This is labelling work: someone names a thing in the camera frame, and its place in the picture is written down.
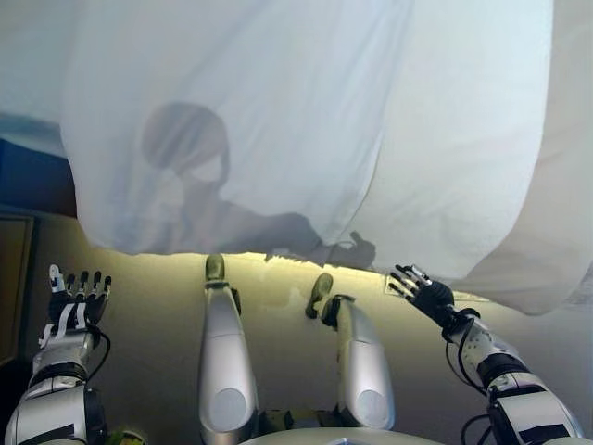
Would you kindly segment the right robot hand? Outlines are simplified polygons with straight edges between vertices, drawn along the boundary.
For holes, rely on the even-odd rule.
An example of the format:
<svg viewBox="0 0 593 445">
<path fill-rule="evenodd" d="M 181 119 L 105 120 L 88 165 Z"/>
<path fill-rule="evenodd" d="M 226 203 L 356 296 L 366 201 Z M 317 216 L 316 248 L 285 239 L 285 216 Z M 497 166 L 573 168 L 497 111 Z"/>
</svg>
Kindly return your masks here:
<svg viewBox="0 0 593 445">
<path fill-rule="evenodd" d="M 453 293 L 441 282 L 432 279 L 415 264 L 396 264 L 389 274 L 393 280 L 389 287 L 424 315 L 435 320 L 452 311 Z"/>
</svg>

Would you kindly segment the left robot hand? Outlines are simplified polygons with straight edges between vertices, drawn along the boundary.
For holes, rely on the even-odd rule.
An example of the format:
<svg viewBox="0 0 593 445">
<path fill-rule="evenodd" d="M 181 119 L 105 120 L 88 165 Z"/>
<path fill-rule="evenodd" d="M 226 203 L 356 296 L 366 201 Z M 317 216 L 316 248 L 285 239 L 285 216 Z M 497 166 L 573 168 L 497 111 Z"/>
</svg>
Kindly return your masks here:
<svg viewBox="0 0 593 445">
<path fill-rule="evenodd" d="M 109 300 L 112 277 L 100 271 L 90 276 L 86 270 L 80 276 L 71 273 L 64 277 L 57 264 L 49 266 L 48 275 L 51 297 L 39 347 L 69 335 L 89 334 L 95 348 L 103 336 L 98 325 Z"/>
</svg>

